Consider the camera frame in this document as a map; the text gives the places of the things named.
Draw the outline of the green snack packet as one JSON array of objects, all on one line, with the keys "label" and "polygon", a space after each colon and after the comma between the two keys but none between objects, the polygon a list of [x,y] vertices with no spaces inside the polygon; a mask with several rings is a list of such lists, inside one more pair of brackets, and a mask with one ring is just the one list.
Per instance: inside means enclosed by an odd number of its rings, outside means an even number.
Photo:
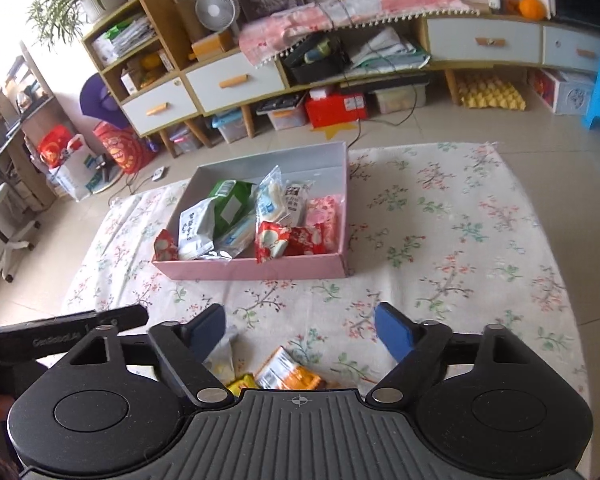
[{"label": "green snack packet", "polygon": [[209,197],[213,200],[213,237],[224,235],[247,212],[253,184],[241,180],[215,183]]}]

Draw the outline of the clear white bread packet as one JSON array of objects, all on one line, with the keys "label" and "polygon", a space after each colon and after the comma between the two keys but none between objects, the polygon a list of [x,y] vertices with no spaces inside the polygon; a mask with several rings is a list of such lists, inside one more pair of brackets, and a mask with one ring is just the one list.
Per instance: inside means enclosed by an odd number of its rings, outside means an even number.
[{"label": "clear white bread packet", "polygon": [[285,185],[279,166],[275,166],[258,184],[254,194],[257,225],[262,222],[282,223],[287,215]]}]

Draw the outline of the silver white snack packet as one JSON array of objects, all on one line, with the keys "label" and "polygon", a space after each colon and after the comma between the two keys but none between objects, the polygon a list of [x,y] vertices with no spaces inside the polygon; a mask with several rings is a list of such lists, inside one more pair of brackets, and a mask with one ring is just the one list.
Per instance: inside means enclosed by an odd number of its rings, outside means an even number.
[{"label": "silver white snack packet", "polygon": [[284,197],[287,215],[283,218],[284,226],[302,226],[311,186],[311,181],[291,181],[286,184]]}]

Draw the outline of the yellow snack packet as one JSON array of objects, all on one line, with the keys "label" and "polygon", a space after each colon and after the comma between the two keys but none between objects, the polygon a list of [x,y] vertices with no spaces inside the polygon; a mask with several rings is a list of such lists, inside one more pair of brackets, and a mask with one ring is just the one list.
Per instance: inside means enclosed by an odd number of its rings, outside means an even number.
[{"label": "yellow snack packet", "polygon": [[254,379],[253,374],[246,373],[230,382],[226,388],[233,393],[235,398],[239,398],[244,390],[259,389],[259,385]]}]

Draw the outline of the orange white snack packet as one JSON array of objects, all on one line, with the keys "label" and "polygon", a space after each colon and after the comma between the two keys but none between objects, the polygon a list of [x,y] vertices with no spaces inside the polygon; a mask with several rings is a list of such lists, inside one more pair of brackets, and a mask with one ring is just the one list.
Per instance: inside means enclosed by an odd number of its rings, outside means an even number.
[{"label": "orange white snack packet", "polygon": [[284,347],[278,347],[254,375],[261,389],[320,390],[325,381],[298,363]]}]

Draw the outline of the red white snack packet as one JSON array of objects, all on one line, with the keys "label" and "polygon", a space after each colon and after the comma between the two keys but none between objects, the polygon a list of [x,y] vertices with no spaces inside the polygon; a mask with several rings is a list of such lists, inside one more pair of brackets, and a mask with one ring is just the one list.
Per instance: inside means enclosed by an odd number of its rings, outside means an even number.
[{"label": "red white snack packet", "polygon": [[178,260],[178,244],[175,243],[173,236],[167,230],[162,230],[156,236],[154,240],[154,258],[152,260]]}]

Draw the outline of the white blue cake packet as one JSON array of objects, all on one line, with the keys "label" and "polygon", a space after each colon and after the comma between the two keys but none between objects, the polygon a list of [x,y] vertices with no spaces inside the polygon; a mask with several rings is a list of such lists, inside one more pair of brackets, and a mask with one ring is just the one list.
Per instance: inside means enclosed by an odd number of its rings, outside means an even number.
[{"label": "white blue cake packet", "polygon": [[216,198],[208,197],[180,214],[178,222],[178,258],[197,259],[214,248],[214,207]]}]

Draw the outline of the red white candy packet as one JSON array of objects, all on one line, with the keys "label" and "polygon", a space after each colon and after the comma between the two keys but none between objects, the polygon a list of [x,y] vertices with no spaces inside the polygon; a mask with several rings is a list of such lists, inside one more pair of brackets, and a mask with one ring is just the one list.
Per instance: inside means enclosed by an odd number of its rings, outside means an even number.
[{"label": "red white candy packet", "polygon": [[257,227],[257,263],[264,263],[283,256],[313,256],[327,252],[323,229],[318,226],[283,226],[280,223],[262,221]]}]

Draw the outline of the floral white tablecloth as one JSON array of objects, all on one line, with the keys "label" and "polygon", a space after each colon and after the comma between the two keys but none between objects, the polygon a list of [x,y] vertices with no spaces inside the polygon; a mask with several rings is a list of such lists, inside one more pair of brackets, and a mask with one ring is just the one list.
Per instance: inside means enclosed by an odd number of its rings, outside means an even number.
[{"label": "floral white tablecloth", "polygon": [[[216,182],[272,169],[338,206],[331,254],[257,263],[154,261],[154,241]],[[290,148],[198,167],[181,181],[119,198],[68,293],[79,310],[142,304],[151,323],[222,304],[227,333],[208,364],[222,382],[256,374],[277,349],[331,386],[370,390],[392,367],[374,327],[387,301],[414,321],[458,332],[500,324],[581,394],[588,372],[550,244],[521,184],[491,144],[350,151]]]}]

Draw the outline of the pink cardboard box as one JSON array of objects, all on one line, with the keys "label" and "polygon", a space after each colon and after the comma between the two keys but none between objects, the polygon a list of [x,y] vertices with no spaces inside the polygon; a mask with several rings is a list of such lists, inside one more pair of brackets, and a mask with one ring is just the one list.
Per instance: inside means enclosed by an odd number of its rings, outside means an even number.
[{"label": "pink cardboard box", "polygon": [[152,263],[173,281],[345,278],[344,143],[199,167],[155,240]]}]

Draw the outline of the pink wrapped snack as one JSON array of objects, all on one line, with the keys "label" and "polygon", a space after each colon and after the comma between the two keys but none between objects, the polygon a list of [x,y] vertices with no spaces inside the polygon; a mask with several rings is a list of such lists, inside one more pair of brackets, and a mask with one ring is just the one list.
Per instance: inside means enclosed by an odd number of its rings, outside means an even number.
[{"label": "pink wrapped snack", "polygon": [[336,252],[338,249],[339,208],[339,195],[310,198],[306,205],[304,224],[322,227],[322,240],[328,252]]}]

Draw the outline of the white paper shopping bag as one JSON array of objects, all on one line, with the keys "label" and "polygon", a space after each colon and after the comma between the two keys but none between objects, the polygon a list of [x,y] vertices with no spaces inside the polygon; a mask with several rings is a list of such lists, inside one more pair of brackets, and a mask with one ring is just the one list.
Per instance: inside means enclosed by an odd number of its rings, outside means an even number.
[{"label": "white paper shopping bag", "polygon": [[38,154],[50,180],[75,202],[82,202],[105,186],[107,159],[97,155],[81,133],[58,125],[38,144]]}]

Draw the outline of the red gift bag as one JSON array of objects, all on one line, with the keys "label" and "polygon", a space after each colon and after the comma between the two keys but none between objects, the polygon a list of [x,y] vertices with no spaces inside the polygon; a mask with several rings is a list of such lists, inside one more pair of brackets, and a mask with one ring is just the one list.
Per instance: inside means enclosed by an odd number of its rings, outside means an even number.
[{"label": "red gift bag", "polygon": [[99,122],[94,135],[106,148],[124,174],[132,176],[145,168],[156,157],[147,142],[132,127],[118,128],[109,122]]}]

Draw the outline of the red cardboard box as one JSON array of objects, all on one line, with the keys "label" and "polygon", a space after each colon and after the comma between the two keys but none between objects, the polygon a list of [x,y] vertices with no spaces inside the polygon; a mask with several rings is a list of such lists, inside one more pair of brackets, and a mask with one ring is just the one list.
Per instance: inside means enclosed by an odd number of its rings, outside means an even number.
[{"label": "red cardboard box", "polygon": [[362,93],[332,93],[324,99],[308,99],[304,103],[304,107],[306,116],[314,129],[368,118],[365,96]]}]

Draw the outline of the yellow egg tray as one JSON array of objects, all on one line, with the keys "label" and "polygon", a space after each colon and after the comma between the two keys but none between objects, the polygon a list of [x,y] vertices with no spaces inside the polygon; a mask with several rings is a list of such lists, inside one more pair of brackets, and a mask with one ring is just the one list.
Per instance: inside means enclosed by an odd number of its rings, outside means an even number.
[{"label": "yellow egg tray", "polygon": [[517,88],[508,81],[501,80],[496,75],[469,73],[457,79],[457,91],[460,104],[470,110],[499,110],[527,109],[527,102]]}]

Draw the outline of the wooden tv cabinet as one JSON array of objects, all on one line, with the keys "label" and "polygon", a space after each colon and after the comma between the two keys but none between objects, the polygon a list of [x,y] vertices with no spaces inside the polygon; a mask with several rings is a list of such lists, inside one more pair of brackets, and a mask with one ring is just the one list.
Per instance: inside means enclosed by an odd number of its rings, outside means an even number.
[{"label": "wooden tv cabinet", "polygon": [[149,37],[109,64],[94,63],[129,127],[141,138],[160,136],[168,150],[174,148],[172,126],[207,144],[195,118],[313,86],[423,70],[512,64],[594,73],[600,65],[599,32],[482,11],[314,32],[258,67],[238,39],[226,51],[196,58],[173,0],[128,1],[84,36],[85,50],[96,58],[98,38],[134,18],[147,21]]}]

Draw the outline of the pink floral cabinet cloth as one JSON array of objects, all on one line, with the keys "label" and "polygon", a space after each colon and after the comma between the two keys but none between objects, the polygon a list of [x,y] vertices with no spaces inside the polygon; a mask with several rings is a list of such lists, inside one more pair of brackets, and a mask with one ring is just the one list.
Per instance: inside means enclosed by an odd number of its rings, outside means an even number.
[{"label": "pink floral cabinet cloth", "polygon": [[273,13],[245,25],[238,46],[261,66],[284,55],[314,32],[387,24],[430,15],[478,15],[462,0],[325,0]]}]

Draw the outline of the small white desk fan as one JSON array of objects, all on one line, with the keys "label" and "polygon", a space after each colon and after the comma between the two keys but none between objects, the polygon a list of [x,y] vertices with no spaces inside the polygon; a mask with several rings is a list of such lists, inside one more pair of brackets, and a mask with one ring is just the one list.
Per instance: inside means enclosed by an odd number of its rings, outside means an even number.
[{"label": "small white desk fan", "polygon": [[212,32],[230,30],[234,35],[239,32],[238,0],[196,0],[195,12],[200,24]]}]

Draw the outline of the lower orange fruit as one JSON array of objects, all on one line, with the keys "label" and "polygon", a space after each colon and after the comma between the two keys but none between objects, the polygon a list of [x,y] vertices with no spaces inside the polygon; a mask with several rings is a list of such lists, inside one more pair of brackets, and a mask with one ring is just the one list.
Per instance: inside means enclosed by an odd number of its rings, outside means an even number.
[{"label": "lower orange fruit", "polygon": [[519,14],[529,21],[543,21],[547,17],[547,10],[541,0],[519,0]]}]

